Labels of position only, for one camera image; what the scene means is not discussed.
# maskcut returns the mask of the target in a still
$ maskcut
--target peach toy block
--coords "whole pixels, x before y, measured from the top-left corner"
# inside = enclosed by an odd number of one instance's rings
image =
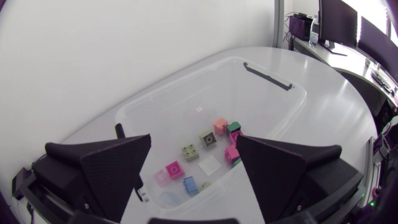
[[[178,161],[174,161],[166,166],[166,170],[169,173],[171,179],[176,179],[182,175],[184,175],[184,171],[182,170]]]
[[[171,180],[169,175],[167,175],[167,173],[162,169],[154,174],[154,179],[159,187],[165,187]]]
[[[236,139],[238,138],[238,135],[243,135],[242,131],[235,131],[234,133],[229,134],[229,141],[231,144],[236,146]]]
[[[219,119],[214,123],[214,132],[219,136],[223,135],[226,131],[227,125],[228,122],[224,118]]]
[[[240,155],[238,150],[235,148],[235,145],[230,145],[225,148],[224,156],[228,163],[233,163],[236,159],[239,159]]]

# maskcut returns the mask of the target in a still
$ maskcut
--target blue toy block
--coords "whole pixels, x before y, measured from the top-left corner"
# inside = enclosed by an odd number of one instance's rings
[[[193,177],[187,177],[184,179],[184,181],[182,182],[182,184],[184,185],[185,188],[185,192],[191,196],[195,196],[197,193],[199,193],[198,191],[198,187],[195,183],[195,181],[193,180]]]

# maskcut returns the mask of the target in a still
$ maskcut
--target teal toy block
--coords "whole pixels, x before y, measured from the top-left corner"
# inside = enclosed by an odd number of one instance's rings
[[[234,163],[232,163],[232,167],[235,167],[237,164],[239,164],[242,161],[241,158],[236,159]]]
[[[226,133],[228,135],[234,133],[235,131],[240,131],[240,130],[241,130],[241,125],[237,121],[232,122],[232,124],[226,126]]]
[[[200,141],[203,143],[205,148],[209,148],[211,146],[214,146],[217,142],[216,136],[212,131],[206,131],[199,135]]]
[[[199,158],[199,153],[197,152],[193,144],[185,146],[181,150],[185,160],[187,160],[188,162]]]
[[[204,182],[204,183],[201,185],[201,188],[199,189],[199,192],[204,191],[204,190],[205,190],[206,188],[208,188],[210,185],[211,185],[210,182]]]

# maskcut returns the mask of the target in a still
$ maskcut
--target light pink toy block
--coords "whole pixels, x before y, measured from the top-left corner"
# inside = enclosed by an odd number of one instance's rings
[[[227,125],[228,122],[224,118],[219,119],[214,123],[214,132],[219,136],[223,135],[226,131]]]
[[[235,148],[235,145],[227,146],[224,151],[224,156],[225,156],[225,159],[230,164],[233,163],[236,159],[239,159],[239,152]]]
[[[231,144],[236,146],[236,139],[238,138],[238,135],[243,135],[242,131],[235,131],[234,133],[229,134],[229,141]]]
[[[165,187],[171,180],[169,175],[167,175],[164,170],[159,170],[156,174],[154,174],[154,179],[159,187]]]
[[[182,170],[178,161],[174,161],[166,166],[166,170],[169,173],[171,179],[176,179],[184,175],[184,171]]]

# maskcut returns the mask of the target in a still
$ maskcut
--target desk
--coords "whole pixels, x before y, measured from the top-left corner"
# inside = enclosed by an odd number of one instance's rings
[[[295,50],[313,57],[341,73],[361,94],[374,117],[379,116],[380,110],[386,100],[393,110],[397,108],[398,98],[383,89],[371,76],[371,69],[376,69],[376,65],[371,62],[369,67],[367,67],[366,57],[362,53],[349,47],[336,45],[343,48],[347,56],[332,54],[321,45],[313,48],[309,46],[307,41],[300,40],[299,38],[294,39]],[[395,80],[391,79],[384,71],[380,70],[380,72],[389,82],[392,89],[398,86]]]
[[[63,143],[77,144],[116,138],[115,117],[124,105],[228,57],[239,57],[254,62],[292,80],[307,92],[303,106],[294,114],[294,121],[284,128],[277,140],[312,146],[339,144],[343,148],[341,158],[360,172],[364,172],[366,142],[371,136],[376,136],[376,128],[368,107],[359,93],[329,66],[297,52],[269,47],[229,50],[184,68],[90,121]],[[233,175],[231,181],[224,182],[223,185],[219,182],[213,183],[216,192],[209,189],[201,193],[209,194],[212,198],[211,203],[198,203],[195,201],[197,197],[195,196],[187,201],[193,204],[192,209],[184,212],[153,207],[149,209],[148,203],[140,202],[133,193],[124,212],[122,223],[145,223],[150,217],[188,220],[235,217],[241,223],[258,223],[262,220],[262,216],[242,163],[222,178],[228,178],[231,175]]]

